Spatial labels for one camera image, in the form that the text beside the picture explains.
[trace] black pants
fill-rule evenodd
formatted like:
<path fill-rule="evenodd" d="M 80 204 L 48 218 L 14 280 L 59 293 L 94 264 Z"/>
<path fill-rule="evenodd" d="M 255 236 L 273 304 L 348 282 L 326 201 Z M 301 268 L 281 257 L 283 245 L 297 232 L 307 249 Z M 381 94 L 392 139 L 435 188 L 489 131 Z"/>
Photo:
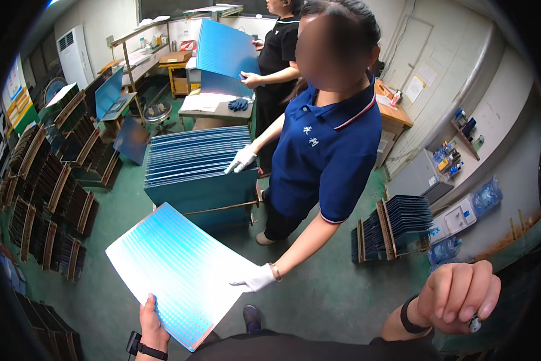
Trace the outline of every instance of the black pants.
<path fill-rule="evenodd" d="M 275 94 L 269 93 L 262 88 L 257 89 L 257 128 L 255 136 L 259 137 L 267 128 L 284 113 L 287 108 L 286 104 L 283 104 L 283 100 L 288 94 Z M 272 172 L 272 155 L 278 140 L 272 141 L 258 152 L 258 159 L 260 162 L 260 168 L 263 173 Z"/>
<path fill-rule="evenodd" d="M 266 231 L 265 236 L 271 241 L 281 241 L 288 238 L 288 236 L 295 231 L 296 227 L 300 225 L 303 219 L 287 217 L 282 215 L 276 209 L 272 203 L 270 203 L 268 188 L 263 195 L 266 208 Z"/>

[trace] door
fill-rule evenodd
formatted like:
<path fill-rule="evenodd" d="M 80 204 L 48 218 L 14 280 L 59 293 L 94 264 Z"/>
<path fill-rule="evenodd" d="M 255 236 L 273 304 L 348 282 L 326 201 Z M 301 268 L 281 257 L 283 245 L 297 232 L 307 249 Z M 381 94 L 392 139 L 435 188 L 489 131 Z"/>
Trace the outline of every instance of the door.
<path fill-rule="evenodd" d="M 417 65 L 420 54 L 427 43 L 433 25 L 427 24 L 417 18 L 408 20 L 407 28 L 397 45 L 392 60 L 389 60 L 387 69 L 383 74 L 383 82 L 393 89 L 404 91 L 407 80 L 411 77 Z"/>

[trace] hair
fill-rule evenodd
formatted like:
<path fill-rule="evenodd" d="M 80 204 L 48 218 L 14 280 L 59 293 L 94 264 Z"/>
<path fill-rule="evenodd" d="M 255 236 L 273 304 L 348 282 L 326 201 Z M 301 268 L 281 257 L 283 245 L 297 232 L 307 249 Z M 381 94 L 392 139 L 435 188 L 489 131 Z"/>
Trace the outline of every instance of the hair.
<path fill-rule="evenodd" d="M 341 16 L 354 21 L 363 32 L 361 35 L 364 41 L 359 42 L 358 46 L 361 46 L 361 50 L 366 50 L 368 53 L 381 40 L 381 29 L 377 24 L 375 15 L 370 11 L 367 4 L 360 0 L 304 0 L 304 4 L 300 10 L 300 16 L 304 17 L 315 14 Z M 307 81 L 300 78 L 295 88 L 284 100 L 284 103 L 288 103 L 298 97 L 308 87 Z"/>

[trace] red and white collar stripe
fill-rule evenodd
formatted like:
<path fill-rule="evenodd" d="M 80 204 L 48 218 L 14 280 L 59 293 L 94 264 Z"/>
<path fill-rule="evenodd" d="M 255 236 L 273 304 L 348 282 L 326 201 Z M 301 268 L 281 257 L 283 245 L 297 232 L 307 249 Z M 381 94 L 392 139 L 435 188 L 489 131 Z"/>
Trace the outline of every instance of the red and white collar stripe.
<path fill-rule="evenodd" d="M 346 122 L 342 123 L 341 125 L 337 126 L 336 128 L 334 128 L 334 130 L 337 130 L 337 129 L 342 128 L 343 126 L 349 125 L 353 120 L 357 119 L 358 117 L 360 117 L 361 115 L 366 113 L 375 104 L 375 99 L 376 99 L 375 92 L 373 92 L 373 99 L 371 100 L 371 102 L 369 104 L 367 104 L 366 107 L 364 107 L 363 110 L 361 110 L 359 112 L 359 114 L 355 115 L 353 118 L 351 118 L 351 119 L 347 120 Z"/>

